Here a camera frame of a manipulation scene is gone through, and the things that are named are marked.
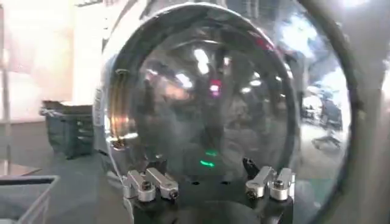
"gray bin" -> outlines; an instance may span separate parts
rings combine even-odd
[[[46,117],[49,143],[54,152],[64,153],[67,159],[93,153],[91,105],[43,101],[40,114]]]
[[[0,224],[44,224],[57,176],[0,178]]]

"white wall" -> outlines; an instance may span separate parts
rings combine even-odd
[[[42,100],[72,97],[73,6],[67,0],[11,0],[4,8],[11,120],[41,120]]]
[[[92,104],[100,81],[103,4],[75,9],[73,101]]]

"screw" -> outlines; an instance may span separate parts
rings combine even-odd
[[[274,181],[274,186],[276,187],[276,188],[283,188],[283,181],[281,181],[281,180],[275,180]]]
[[[148,191],[148,190],[152,189],[152,184],[149,181],[144,181],[144,182],[142,182],[141,188],[142,188],[142,191]]]
[[[179,196],[179,193],[177,192],[177,190],[171,190],[171,191],[169,192],[169,197],[170,197],[172,200],[176,200],[178,196]]]
[[[256,192],[255,192],[254,190],[249,190],[249,191],[247,191],[247,192],[246,192],[246,195],[248,196],[248,198],[249,198],[250,200],[254,200],[254,199],[257,198],[257,194],[256,194]]]

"green light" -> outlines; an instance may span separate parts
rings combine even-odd
[[[215,166],[213,163],[206,162],[206,161],[203,161],[203,160],[201,160],[200,163],[201,163],[203,166],[208,166],[208,167],[214,167],[214,166]]]
[[[208,156],[217,156],[217,153],[209,151],[209,152],[206,152],[206,155],[208,155]]]

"metal clamp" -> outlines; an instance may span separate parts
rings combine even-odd
[[[291,169],[283,168],[278,178],[269,185],[269,195],[271,198],[278,201],[285,201],[291,193],[294,194],[294,191],[290,190],[293,179],[295,182],[295,175]]]
[[[264,196],[264,189],[269,180],[275,177],[276,172],[269,166],[261,168],[259,173],[253,180],[247,181],[245,184],[246,194],[249,199],[261,198]]]
[[[290,187],[288,189],[288,195],[292,199],[294,199],[294,196],[295,196],[295,177],[296,177],[296,174],[292,173],[292,175],[291,175],[291,184],[290,184]]]
[[[179,184],[168,179],[156,168],[148,168],[145,172],[145,179],[152,182],[160,189],[161,197],[168,200],[175,200],[179,196]]]
[[[156,197],[156,187],[149,181],[146,181],[141,174],[136,170],[131,170],[127,173],[134,196],[138,197],[139,201],[149,202]]]

